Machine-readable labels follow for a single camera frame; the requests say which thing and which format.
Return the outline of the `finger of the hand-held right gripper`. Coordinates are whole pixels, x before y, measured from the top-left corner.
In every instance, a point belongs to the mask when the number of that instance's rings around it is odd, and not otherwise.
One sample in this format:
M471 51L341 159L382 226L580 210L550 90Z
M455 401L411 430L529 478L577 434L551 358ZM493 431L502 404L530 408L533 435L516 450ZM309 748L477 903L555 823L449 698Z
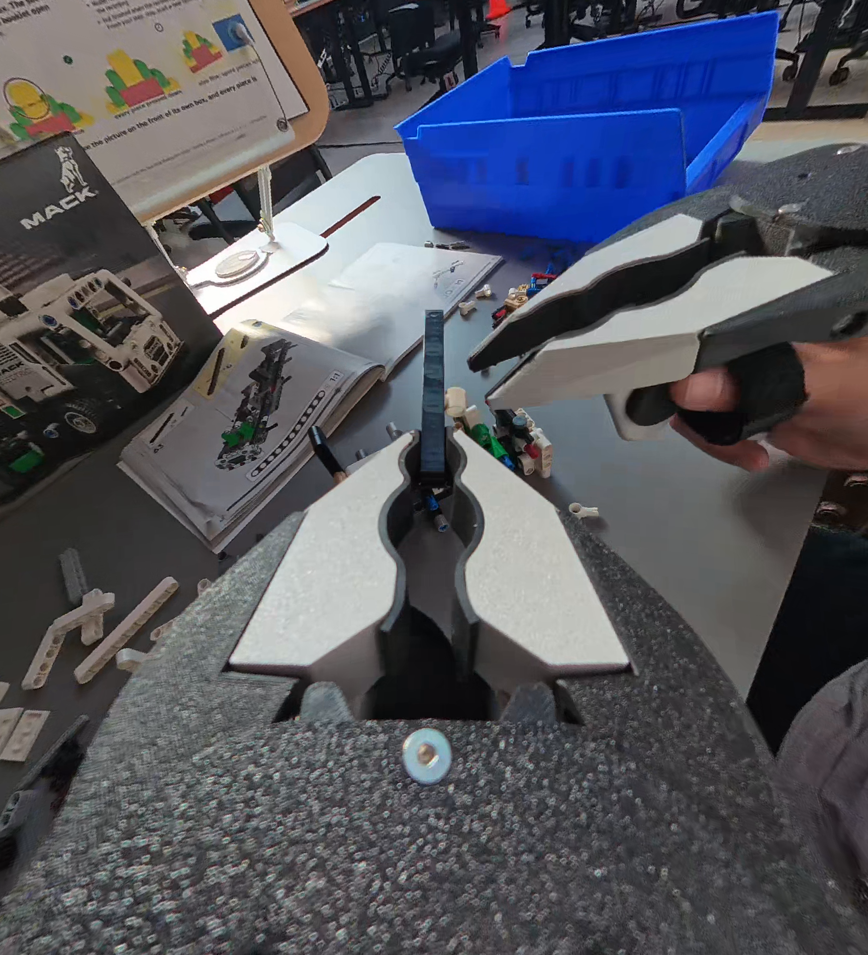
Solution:
M487 393L492 410L531 409L603 395L611 412L638 412L631 395L690 375L702 333L833 275L800 258L734 257L683 290L627 306L542 345Z
M711 263L714 231L713 223L679 213L596 246L505 318L470 353L469 369L522 357L553 339L597 328L620 310L679 293Z

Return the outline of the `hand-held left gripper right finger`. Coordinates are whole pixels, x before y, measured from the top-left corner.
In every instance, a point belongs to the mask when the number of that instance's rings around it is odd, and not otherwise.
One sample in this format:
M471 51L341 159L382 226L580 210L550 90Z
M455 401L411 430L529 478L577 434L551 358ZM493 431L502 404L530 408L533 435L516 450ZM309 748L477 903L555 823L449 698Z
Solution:
M460 595L491 686L622 672L631 662L559 511L462 432L457 503L473 505Z

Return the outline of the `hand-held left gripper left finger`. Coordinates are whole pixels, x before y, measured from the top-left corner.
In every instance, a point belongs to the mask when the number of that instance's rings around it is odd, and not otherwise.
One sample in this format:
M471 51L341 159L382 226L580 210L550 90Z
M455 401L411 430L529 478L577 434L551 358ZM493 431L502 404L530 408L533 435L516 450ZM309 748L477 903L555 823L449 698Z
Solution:
M332 683L360 715L409 616L398 546L414 522L417 432L306 511L227 660L236 673Z

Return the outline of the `pile of small lego pieces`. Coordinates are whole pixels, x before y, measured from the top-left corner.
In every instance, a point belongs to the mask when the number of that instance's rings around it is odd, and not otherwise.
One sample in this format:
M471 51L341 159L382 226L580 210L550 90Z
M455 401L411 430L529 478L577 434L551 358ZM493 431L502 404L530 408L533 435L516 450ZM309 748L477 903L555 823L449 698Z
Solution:
M490 425L482 409L468 404L464 388L451 387L444 393L444 412L456 432L463 432L508 469L523 477L551 477L554 446L523 409L491 412Z
M510 287L502 302L491 311L491 328L499 328L514 312L546 290L576 262L576 257L572 255L552 255L544 270L533 271L525 283Z

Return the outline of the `long black Lego beam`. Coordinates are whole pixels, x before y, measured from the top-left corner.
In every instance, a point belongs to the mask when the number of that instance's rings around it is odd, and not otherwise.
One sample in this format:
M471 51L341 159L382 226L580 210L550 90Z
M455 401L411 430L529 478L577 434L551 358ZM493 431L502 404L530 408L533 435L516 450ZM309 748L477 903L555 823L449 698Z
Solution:
M424 314L420 427L405 462L415 511L423 513L441 534L450 528L441 503L453 491L445 424L444 315L440 309L428 309Z

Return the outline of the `black lego axle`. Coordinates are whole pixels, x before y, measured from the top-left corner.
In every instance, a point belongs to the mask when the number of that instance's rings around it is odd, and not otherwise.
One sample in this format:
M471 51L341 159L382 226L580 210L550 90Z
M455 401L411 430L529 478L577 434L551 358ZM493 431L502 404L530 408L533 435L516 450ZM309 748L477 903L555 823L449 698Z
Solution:
M308 429L308 441L314 456L326 468L334 484L340 484L347 478L345 467L339 462L330 447L328 438L320 426L314 425Z

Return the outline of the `white straight lego beam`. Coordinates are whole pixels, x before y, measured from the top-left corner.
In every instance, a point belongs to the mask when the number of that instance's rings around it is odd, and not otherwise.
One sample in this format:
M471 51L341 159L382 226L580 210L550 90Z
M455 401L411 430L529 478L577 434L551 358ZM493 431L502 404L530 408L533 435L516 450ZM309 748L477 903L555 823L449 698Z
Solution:
M162 579L75 668L74 676L77 683L84 685L92 681L116 656L117 651L124 649L141 627L162 609L176 593L178 587L177 579L173 577Z

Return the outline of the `person's right hand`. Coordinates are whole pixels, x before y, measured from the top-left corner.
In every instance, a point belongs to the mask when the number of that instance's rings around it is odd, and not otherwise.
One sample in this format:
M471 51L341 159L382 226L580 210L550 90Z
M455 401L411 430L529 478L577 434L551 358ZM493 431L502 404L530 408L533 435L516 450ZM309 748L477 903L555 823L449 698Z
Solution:
M767 469L770 449L818 469L868 471L868 335L797 343L806 403L761 439L715 446L676 415L672 429L715 460L749 472Z

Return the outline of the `blue plastic bin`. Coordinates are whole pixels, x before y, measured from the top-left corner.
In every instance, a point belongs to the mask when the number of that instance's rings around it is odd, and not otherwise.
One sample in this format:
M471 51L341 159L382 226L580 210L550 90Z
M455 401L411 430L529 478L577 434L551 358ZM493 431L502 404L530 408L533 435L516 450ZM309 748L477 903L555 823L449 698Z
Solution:
M432 225L595 244L711 188L761 124L776 9L503 58L395 126Z

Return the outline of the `open instruction booklet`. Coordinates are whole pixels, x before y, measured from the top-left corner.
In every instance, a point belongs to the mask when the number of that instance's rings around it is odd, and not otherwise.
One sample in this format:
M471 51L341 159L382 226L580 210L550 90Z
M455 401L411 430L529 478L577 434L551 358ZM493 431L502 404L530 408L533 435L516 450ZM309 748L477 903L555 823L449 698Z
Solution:
M360 399L503 259L469 248L379 243L283 317L247 303L178 399L118 468L211 551L224 549Z

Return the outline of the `person's dark pants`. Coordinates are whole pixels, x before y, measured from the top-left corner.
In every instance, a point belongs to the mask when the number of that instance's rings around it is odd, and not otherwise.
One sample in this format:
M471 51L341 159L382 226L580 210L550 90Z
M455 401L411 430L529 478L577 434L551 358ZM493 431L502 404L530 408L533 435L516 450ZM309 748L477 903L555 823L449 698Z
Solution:
M811 528L747 696L772 754L816 693L866 659L868 539Z

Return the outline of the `black office chair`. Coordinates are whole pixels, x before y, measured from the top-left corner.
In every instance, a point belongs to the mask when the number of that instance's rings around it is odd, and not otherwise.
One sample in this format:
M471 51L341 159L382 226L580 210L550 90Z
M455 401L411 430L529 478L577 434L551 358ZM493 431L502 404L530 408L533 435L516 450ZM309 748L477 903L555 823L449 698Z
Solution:
M412 89L412 81L437 84L436 99L456 87L464 44L457 30L437 35L430 2L395 2L387 14L393 75Z

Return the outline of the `white stand base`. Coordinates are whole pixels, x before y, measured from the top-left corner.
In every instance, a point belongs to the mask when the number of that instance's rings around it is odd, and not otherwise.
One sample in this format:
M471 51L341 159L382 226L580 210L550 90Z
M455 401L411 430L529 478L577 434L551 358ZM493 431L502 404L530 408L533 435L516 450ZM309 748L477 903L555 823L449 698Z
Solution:
M211 317L246 301L322 256L323 236L274 217L271 165L257 172L260 221L244 237L195 269L180 270L187 288Z

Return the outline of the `person's pale grey shirt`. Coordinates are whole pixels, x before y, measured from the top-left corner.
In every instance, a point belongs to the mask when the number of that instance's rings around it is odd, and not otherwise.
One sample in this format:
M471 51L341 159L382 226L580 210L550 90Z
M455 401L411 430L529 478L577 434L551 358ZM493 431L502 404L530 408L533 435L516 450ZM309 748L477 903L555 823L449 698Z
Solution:
M799 711L778 749L774 782L810 851L868 921L868 659Z

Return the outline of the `instruction sheet on wooden board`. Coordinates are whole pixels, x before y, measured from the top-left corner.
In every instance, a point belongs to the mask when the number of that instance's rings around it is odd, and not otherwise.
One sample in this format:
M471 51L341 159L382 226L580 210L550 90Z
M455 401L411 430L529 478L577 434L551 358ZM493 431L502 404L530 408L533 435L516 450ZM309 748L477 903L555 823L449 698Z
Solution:
M329 101L273 1L0 1L0 160L72 136L139 221L316 143Z

